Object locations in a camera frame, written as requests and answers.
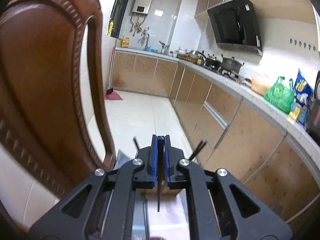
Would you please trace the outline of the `kitchen counter cabinets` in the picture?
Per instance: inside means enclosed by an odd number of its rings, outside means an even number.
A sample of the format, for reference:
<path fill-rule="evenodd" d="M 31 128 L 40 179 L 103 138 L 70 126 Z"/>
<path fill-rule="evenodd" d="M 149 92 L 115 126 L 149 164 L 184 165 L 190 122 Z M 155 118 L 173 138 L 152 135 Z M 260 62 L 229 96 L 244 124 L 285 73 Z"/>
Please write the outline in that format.
<path fill-rule="evenodd" d="M 117 49 L 114 88 L 169 98 L 209 171 L 226 168 L 293 231 L 319 217 L 319 147 L 245 86 L 179 59 Z"/>

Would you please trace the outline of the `grey striped table cloth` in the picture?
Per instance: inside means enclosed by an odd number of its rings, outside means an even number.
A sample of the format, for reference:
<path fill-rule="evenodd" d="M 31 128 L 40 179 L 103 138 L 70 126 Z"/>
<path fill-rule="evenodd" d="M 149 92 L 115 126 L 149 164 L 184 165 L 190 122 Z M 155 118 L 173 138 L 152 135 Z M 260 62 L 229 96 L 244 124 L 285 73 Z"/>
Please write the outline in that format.
<path fill-rule="evenodd" d="M 116 157 L 116 163 L 114 165 L 114 170 L 120 169 L 125 163 L 127 163 L 128 161 L 132 161 L 132 160 L 133 160 L 133 158 L 130 158 L 122 150 L 119 150 L 117 157 Z"/>

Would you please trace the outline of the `pink dustpan with broom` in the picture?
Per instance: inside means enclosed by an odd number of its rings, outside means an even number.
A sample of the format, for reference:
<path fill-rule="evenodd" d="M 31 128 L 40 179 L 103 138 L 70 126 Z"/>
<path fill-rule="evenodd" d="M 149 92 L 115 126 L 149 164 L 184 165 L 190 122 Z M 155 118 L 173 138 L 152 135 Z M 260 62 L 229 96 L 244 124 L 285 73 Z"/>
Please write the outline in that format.
<path fill-rule="evenodd" d="M 107 83 L 107 89 L 105 94 L 106 100 L 122 100 L 121 96 L 114 91 L 113 85 L 112 85 L 112 71 L 113 71 L 113 65 L 114 65 L 114 59 L 115 59 L 116 51 L 114 50 L 111 57 L 110 62 L 110 69 L 108 74 L 108 83 Z"/>

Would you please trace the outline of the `black wok pan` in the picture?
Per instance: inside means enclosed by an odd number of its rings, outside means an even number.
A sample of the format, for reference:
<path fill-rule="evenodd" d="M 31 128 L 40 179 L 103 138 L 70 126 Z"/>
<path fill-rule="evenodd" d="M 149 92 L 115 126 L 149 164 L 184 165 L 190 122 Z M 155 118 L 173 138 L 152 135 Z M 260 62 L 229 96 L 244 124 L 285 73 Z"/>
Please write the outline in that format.
<path fill-rule="evenodd" d="M 216 58 L 210 58 L 208 56 L 205 56 L 204 53 L 201 53 L 197 51 L 198 54 L 200 54 L 204 60 L 204 65 L 208 67 L 221 67 L 221 61 L 217 60 Z"/>

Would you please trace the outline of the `dark cooking pot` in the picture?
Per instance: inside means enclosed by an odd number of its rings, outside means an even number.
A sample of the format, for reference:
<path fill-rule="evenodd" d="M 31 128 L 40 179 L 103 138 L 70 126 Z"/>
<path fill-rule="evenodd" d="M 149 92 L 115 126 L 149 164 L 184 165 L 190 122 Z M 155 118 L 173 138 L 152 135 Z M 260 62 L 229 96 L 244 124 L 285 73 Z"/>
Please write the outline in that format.
<path fill-rule="evenodd" d="M 224 57 L 221 55 L 222 62 L 221 67 L 223 70 L 229 71 L 229 72 L 235 72 L 236 74 L 239 74 L 241 67 L 245 64 L 244 62 L 241 63 L 235 59 L 235 57 Z"/>

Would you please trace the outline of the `carved wooden chair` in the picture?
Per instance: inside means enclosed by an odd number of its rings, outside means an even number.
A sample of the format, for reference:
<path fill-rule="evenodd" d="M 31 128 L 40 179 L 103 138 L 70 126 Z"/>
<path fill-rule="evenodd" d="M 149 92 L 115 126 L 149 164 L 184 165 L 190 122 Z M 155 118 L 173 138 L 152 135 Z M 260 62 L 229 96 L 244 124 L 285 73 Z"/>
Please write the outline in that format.
<path fill-rule="evenodd" d="M 1 219 L 30 227 L 116 153 L 99 0 L 1 0 Z"/>

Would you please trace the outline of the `green plastic bag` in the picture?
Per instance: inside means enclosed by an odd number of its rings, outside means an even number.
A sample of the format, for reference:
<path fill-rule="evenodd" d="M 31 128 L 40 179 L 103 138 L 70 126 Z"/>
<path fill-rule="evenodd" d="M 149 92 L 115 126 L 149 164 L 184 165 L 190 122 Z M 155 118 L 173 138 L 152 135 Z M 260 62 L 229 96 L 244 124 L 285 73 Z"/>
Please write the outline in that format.
<path fill-rule="evenodd" d="M 274 85 L 264 95 L 264 99 L 289 114 L 294 101 L 293 80 L 289 79 L 289 87 L 285 86 L 285 77 L 279 76 Z"/>

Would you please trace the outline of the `yellow box on counter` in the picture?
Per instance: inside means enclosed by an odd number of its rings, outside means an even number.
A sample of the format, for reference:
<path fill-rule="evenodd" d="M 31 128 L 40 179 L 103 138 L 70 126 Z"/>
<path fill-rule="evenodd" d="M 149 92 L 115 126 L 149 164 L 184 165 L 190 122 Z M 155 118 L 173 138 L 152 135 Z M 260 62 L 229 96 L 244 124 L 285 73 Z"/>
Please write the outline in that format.
<path fill-rule="evenodd" d="M 130 45 L 130 38 L 129 37 L 126 37 L 124 36 L 121 40 L 121 47 L 123 48 L 128 48 Z"/>

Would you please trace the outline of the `yellow bottle on sill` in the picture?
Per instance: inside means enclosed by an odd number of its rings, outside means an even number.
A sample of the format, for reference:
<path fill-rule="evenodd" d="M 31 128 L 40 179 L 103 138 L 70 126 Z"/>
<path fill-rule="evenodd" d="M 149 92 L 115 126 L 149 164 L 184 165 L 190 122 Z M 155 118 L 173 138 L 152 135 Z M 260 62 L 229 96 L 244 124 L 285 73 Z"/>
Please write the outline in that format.
<path fill-rule="evenodd" d="M 109 36 L 109 37 L 111 37 L 111 35 L 112 35 L 113 26 L 114 26 L 114 22 L 110 21 L 109 25 L 108 25 L 108 30 L 107 30 L 107 36 Z"/>

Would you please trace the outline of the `blue snack bag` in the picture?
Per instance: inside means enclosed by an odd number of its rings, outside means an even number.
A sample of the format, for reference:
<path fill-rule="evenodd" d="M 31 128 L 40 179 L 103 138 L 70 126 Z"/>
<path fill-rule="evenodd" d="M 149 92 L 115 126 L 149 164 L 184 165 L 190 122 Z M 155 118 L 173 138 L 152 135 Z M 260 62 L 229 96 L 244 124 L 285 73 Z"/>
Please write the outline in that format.
<path fill-rule="evenodd" d="M 306 116 L 314 101 L 314 90 L 298 70 L 297 78 L 293 86 L 294 100 L 291 104 L 289 118 L 305 126 Z"/>

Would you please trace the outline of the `black range hood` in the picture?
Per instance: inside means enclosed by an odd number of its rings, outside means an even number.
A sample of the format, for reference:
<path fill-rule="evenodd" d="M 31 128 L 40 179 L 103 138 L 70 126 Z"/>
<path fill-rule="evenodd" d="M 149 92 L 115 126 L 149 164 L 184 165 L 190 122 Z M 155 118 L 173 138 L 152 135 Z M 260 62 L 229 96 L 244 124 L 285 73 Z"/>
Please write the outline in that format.
<path fill-rule="evenodd" d="M 207 10 L 218 48 L 263 55 L 258 19 L 250 0 L 233 0 Z"/>

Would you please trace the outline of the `white water heater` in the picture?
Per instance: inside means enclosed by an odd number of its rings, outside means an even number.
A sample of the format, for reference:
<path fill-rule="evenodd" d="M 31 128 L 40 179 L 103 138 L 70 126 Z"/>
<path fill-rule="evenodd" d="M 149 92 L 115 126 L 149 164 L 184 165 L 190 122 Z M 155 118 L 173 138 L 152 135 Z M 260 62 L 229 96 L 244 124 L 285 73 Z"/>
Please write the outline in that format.
<path fill-rule="evenodd" d="M 147 15 L 150 10 L 152 0 L 135 0 L 132 6 L 133 14 Z"/>

